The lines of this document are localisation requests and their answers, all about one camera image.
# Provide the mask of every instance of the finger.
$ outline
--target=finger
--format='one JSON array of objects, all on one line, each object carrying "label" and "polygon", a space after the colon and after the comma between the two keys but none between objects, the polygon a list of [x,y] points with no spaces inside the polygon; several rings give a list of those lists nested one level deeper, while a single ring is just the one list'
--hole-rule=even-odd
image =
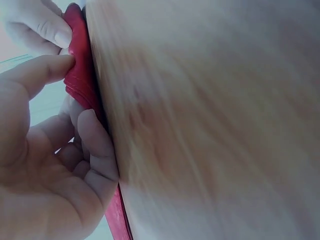
[{"label": "finger", "polygon": [[70,116],[64,113],[48,118],[31,127],[29,131],[31,132],[30,134],[33,132],[43,133],[43,142],[48,143],[42,145],[42,147],[45,148],[43,150],[52,153],[66,146],[75,136],[75,130],[71,123]]},{"label": "finger", "polygon": [[45,84],[63,79],[74,61],[70,55],[40,56],[2,73],[0,79],[21,85],[31,100]]},{"label": "finger", "polygon": [[117,182],[118,168],[111,139],[91,110],[83,111],[78,118],[78,133],[90,152],[91,169]]},{"label": "finger", "polygon": [[83,160],[79,162],[78,165],[75,167],[75,169],[73,170],[73,175],[83,180],[86,177],[89,170],[90,163]]},{"label": "finger", "polygon": [[94,190],[106,208],[119,179],[112,142],[92,109],[80,114],[78,132],[91,154],[91,169],[85,175],[84,181]]},{"label": "finger", "polygon": [[70,104],[70,118],[74,128],[78,130],[79,115],[85,110],[72,96],[69,97]]},{"label": "finger", "polygon": [[57,16],[59,16],[61,18],[63,17],[62,10],[53,1],[51,1],[51,0],[42,0],[42,3],[45,6],[47,6],[52,12],[54,12]]},{"label": "finger", "polygon": [[19,42],[24,47],[28,48],[34,56],[58,55],[61,51],[60,47],[44,39],[22,23],[9,22],[6,24],[5,28],[15,42]]},{"label": "finger", "polygon": [[72,39],[70,26],[44,4],[35,5],[21,17],[24,24],[44,39],[62,49],[69,47]]},{"label": "finger", "polygon": [[73,172],[75,167],[84,160],[84,154],[81,147],[81,139],[77,133],[73,142],[69,142],[66,146],[62,147],[56,156],[60,159],[61,163],[70,172]]}]

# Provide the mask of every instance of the hand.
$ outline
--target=hand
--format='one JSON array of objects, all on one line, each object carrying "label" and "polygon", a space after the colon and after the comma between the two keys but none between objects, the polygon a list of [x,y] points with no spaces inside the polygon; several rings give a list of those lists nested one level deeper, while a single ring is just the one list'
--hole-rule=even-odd
[{"label": "hand", "polygon": [[13,40],[37,55],[57,55],[69,47],[72,30],[51,0],[0,0],[0,17]]},{"label": "hand", "polygon": [[92,109],[66,98],[30,127],[29,100],[73,64],[41,56],[0,75],[0,239],[84,239],[117,187],[112,142]]}]

